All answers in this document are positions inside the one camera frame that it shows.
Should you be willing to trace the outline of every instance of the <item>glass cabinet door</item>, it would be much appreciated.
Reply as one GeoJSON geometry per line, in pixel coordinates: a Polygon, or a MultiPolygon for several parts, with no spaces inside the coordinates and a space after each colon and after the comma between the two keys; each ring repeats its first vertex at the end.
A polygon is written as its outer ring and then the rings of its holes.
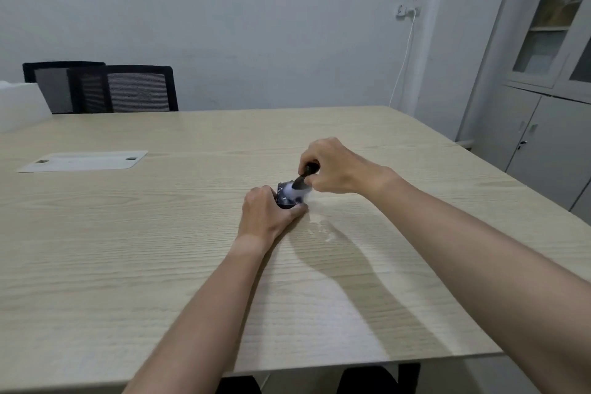
{"type": "Polygon", "coordinates": [[[510,79],[552,86],[567,53],[563,46],[583,0],[541,0],[510,79]]]}

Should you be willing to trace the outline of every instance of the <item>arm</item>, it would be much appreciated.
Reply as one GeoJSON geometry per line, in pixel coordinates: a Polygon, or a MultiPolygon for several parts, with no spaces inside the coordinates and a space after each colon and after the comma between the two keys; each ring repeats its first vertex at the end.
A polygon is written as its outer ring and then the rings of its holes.
{"type": "Polygon", "coordinates": [[[238,236],[220,266],[195,293],[125,394],[213,393],[238,344],[248,297],[263,256],[294,219],[299,204],[283,210],[265,186],[242,206],[238,236]]]}
{"type": "Polygon", "coordinates": [[[306,182],[378,207],[542,392],[591,390],[591,284],[337,139],[312,143],[300,171],[311,160],[306,182]]]}

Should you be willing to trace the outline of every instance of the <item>power cord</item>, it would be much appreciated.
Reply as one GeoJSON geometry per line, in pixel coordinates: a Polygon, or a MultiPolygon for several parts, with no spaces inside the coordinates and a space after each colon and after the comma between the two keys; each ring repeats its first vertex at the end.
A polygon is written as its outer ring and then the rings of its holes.
{"type": "Polygon", "coordinates": [[[417,18],[417,9],[412,9],[412,23],[410,24],[410,33],[408,34],[407,40],[407,51],[404,54],[403,64],[400,66],[400,72],[398,73],[398,77],[396,78],[396,83],[394,84],[394,89],[392,89],[392,95],[390,95],[390,103],[388,103],[388,107],[392,105],[392,99],[394,98],[394,93],[396,92],[396,87],[398,86],[398,80],[400,76],[403,74],[404,65],[406,64],[406,58],[408,57],[408,48],[410,47],[410,38],[412,36],[412,28],[414,27],[414,20],[417,18]]]}

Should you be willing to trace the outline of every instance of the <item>black office chair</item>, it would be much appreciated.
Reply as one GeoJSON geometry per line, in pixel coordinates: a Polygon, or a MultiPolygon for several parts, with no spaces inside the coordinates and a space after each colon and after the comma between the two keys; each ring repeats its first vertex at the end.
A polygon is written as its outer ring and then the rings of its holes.
{"type": "Polygon", "coordinates": [[[103,66],[68,69],[75,113],[178,111],[169,66],[103,66]]]}
{"type": "Polygon", "coordinates": [[[37,83],[53,114],[72,114],[67,70],[76,67],[104,66],[97,61],[25,62],[22,73],[26,83],[37,83]]]}

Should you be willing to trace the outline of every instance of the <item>person's left arm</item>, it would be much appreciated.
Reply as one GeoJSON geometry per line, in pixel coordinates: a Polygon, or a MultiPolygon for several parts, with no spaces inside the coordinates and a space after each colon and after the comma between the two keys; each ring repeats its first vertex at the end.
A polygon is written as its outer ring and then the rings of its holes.
{"type": "Polygon", "coordinates": [[[248,192],[238,236],[195,293],[124,394],[213,393],[236,350],[240,326],[263,256],[285,227],[307,210],[283,210],[269,186],[248,192]]]}

